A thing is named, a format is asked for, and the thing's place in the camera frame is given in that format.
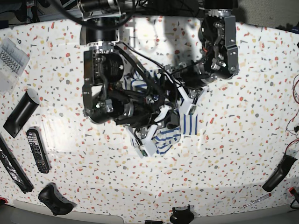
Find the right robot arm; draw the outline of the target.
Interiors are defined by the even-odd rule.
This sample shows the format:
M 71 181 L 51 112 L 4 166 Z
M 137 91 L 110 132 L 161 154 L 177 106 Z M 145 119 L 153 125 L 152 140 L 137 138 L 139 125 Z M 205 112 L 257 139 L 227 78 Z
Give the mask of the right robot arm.
M 166 91 L 117 46 L 126 23 L 123 1 L 79 0 L 84 25 L 80 43 L 84 52 L 84 115 L 95 124 L 113 120 L 128 131 L 140 157 L 153 156 L 158 128 L 170 113 Z

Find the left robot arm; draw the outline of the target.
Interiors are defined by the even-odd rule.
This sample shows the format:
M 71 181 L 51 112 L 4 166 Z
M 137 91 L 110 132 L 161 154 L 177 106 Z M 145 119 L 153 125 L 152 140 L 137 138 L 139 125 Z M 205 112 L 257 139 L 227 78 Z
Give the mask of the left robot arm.
M 177 110 L 186 115 L 196 115 L 201 98 L 208 93 L 208 85 L 217 78 L 230 79 L 238 73 L 238 47 L 236 44 L 236 18 L 233 9 L 236 0 L 205 0 L 198 32 L 203 57 L 194 62 L 181 62 L 166 68 L 177 88 L 175 105 L 166 116 L 165 125 L 172 118 L 179 123 Z

